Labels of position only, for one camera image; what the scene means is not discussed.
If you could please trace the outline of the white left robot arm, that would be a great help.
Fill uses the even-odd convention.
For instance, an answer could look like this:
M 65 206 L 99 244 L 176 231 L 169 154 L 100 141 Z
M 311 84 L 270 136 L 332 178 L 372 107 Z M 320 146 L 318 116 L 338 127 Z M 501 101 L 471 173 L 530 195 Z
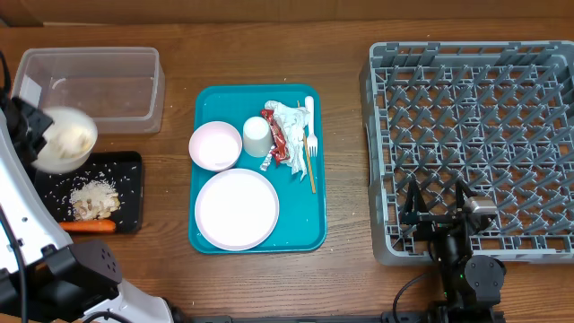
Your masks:
M 42 203 L 26 167 L 58 124 L 56 113 L 1 96 L 1 311 L 24 322 L 186 321 L 179 308 L 125 280 L 103 241 L 73 243 Z

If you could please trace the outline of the white bowl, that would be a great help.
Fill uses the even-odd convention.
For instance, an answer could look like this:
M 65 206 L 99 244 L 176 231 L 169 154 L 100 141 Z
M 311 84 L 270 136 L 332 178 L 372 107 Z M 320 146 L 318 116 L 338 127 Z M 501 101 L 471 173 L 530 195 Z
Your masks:
M 44 132 L 46 145 L 31 165 L 46 173 L 61 174 L 80 168 L 98 139 L 98 128 L 84 112 L 70 107 L 43 109 L 53 123 Z

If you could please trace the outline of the red snack wrapper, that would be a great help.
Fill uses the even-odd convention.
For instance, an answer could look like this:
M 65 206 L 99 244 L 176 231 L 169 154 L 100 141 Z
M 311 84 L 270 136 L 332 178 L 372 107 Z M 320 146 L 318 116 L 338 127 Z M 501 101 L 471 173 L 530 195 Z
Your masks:
M 262 109 L 260 114 L 270 127 L 270 132 L 273 139 L 272 146 L 263 163 L 260 165 L 260 170 L 266 171 L 272 160 L 275 160 L 276 165 L 279 165 L 282 162 L 287 162 L 290 158 L 290 155 L 283 131 L 281 130 L 279 124 L 274 120 L 274 112 L 271 109 Z

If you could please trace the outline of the orange carrot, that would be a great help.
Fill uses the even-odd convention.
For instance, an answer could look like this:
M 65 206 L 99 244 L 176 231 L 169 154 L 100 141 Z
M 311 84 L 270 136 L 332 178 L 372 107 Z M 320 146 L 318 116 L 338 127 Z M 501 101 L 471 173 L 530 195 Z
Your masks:
M 59 225 L 68 232 L 113 233 L 116 231 L 116 224 L 108 219 L 62 222 Z

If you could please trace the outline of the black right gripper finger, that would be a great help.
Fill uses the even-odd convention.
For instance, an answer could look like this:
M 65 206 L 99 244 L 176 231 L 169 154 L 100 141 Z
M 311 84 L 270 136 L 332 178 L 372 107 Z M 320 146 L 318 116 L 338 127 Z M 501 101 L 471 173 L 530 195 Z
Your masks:
M 470 204 L 476 194 L 467 186 L 467 184 L 458 179 L 455 183 L 455 197 L 457 211 L 469 210 Z
M 418 214 L 424 212 L 424 200 L 421 190 L 415 179 L 409 183 L 407 197 L 403 207 L 403 214 Z

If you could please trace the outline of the pink small bowl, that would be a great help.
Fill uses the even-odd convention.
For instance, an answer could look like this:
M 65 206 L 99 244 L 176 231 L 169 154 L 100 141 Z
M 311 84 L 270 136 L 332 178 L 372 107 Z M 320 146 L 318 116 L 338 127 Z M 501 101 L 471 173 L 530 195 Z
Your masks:
M 241 135 L 231 124 L 212 121 L 194 131 L 188 144 L 191 160 L 209 171 L 223 171 L 238 161 L 243 149 Z

